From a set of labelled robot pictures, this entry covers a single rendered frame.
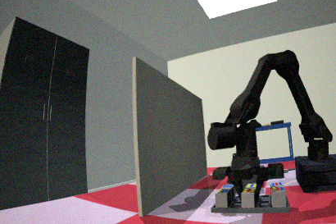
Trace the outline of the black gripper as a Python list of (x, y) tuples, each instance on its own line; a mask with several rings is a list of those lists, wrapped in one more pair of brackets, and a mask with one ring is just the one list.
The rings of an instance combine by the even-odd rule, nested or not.
[[(258, 158), (258, 152), (257, 152), (257, 144), (254, 144), (252, 146), (244, 146), (244, 147), (236, 147), (236, 153), (239, 157), (245, 156), (245, 152), (252, 152), (252, 156), (254, 158)], [(224, 178), (228, 177), (227, 182), (231, 183), (235, 189), (237, 190), (237, 194), (241, 200), (241, 193), (243, 191), (243, 181), (233, 181), (233, 176), (231, 173), (230, 167), (218, 167), (212, 172), (212, 180), (223, 180)], [(258, 175), (256, 181), (256, 195), (255, 195), (255, 202), (257, 203), (257, 200), (259, 199), (259, 194), (261, 191), (261, 187), (264, 183), (264, 181), (268, 181), (269, 175), (270, 177), (281, 177), (284, 176), (284, 165), (282, 163), (269, 163), (268, 167), (261, 167), (260, 171), (257, 173), (252, 173), (253, 175)]]

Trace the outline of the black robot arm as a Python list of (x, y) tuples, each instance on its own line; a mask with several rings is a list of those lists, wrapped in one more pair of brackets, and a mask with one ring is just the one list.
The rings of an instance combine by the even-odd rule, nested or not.
[[(225, 122), (211, 123), (207, 136), (208, 146), (211, 150), (219, 150), (233, 148), (235, 145), (244, 147), (257, 144), (256, 128), (260, 128), (261, 123), (252, 119), (255, 119), (259, 112), (260, 96), (271, 70), (276, 70), (277, 74), (286, 80), (301, 113), (302, 121), (299, 127), (305, 143), (310, 142), (307, 147), (308, 159), (312, 161), (331, 160), (328, 142), (333, 141), (333, 135), (329, 132), (323, 118), (314, 111), (298, 73), (299, 62), (296, 54), (290, 50), (267, 53), (258, 60), (246, 89), (232, 103)], [(251, 121), (247, 123), (249, 120)], [(240, 126), (237, 127), (237, 125)], [(245, 152), (245, 154), (239, 157), (237, 153), (233, 153), (231, 163), (233, 181), (251, 180), (252, 173), (257, 173), (261, 169), (259, 157), (254, 158), (252, 152)]]

